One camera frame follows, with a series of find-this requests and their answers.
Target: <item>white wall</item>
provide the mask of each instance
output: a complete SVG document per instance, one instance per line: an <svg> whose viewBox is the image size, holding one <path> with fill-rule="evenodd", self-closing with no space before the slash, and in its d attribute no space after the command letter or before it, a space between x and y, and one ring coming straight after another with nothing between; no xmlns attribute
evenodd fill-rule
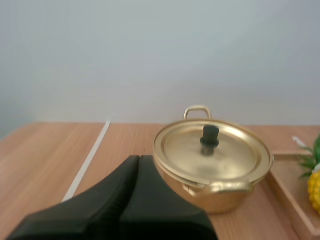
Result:
<svg viewBox="0 0 320 240"><path fill-rule="evenodd" d="M320 124L318 0L0 0L0 136L31 121Z"/></svg>

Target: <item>golden pot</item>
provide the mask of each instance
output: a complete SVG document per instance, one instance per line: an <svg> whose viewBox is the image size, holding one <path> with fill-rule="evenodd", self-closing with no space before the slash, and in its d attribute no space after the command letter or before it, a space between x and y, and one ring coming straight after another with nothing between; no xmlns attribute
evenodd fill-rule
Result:
<svg viewBox="0 0 320 240"><path fill-rule="evenodd" d="M190 111L203 111L207 118L189 119ZM183 121L156 135L153 156L166 183L210 214L238 207L273 163L258 136L236 123L213 119L203 105L187 108Z"/></svg>

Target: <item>yellow fruit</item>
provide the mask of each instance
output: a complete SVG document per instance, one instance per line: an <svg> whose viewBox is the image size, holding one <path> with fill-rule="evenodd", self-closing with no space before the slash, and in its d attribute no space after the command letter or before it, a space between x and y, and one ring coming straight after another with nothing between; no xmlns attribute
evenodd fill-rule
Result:
<svg viewBox="0 0 320 240"><path fill-rule="evenodd" d="M312 207L320 213L320 172L311 175L308 181L308 193Z"/></svg>

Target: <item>wooden table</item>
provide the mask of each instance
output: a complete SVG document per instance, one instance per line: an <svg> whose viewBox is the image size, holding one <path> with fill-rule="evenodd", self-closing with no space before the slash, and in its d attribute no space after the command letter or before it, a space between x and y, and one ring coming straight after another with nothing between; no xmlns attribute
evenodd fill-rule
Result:
<svg viewBox="0 0 320 240"><path fill-rule="evenodd" d="M0 239L27 215L60 203L97 140L103 123L34 123L0 142ZM92 187L129 155L151 155L161 124L111 124L76 195ZM249 126L274 153L307 145L320 126ZM265 182L239 209L210 217L221 240L298 240Z"/></svg>

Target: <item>white strip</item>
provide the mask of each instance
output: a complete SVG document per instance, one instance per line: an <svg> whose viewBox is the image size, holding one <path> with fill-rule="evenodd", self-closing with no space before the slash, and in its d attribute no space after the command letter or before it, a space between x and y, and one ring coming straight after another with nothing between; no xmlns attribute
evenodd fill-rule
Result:
<svg viewBox="0 0 320 240"><path fill-rule="evenodd" d="M299 147L306 147L307 145L305 145L305 143L303 141L300 140L300 138L298 138L297 136L293 136L292 137L293 141L295 141Z"/></svg>
<svg viewBox="0 0 320 240"><path fill-rule="evenodd" d="M108 130L108 128L109 128L109 125L110 125L110 122L107 121L107 122L105 123L103 129L101 130L100 135L99 135L98 138L96 139L96 142L95 142L95 144L93 145L90 153L89 153L88 156L86 157L86 160L84 161L82 167L81 167L80 170L78 171L78 174L76 175L75 179L73 180L73 183L71 184L69 190L68 190L67 193L65 194L62 202L65 202L65 201L71 199L71 198L74 196L74 194L75 194L75 192L76 192L79 184L81 183L82 178L84 177L84 175L85 175L85 173L86 173L86 171L87 171L87 169L88 169L88 167L89 167L92 159L94 158L94 156L95 156L98 148L100 147L100 144L101 144L102 140L104 139L104 137L105 137L105 135L106 135L106 133L107 133L107 130Z"/></svg>

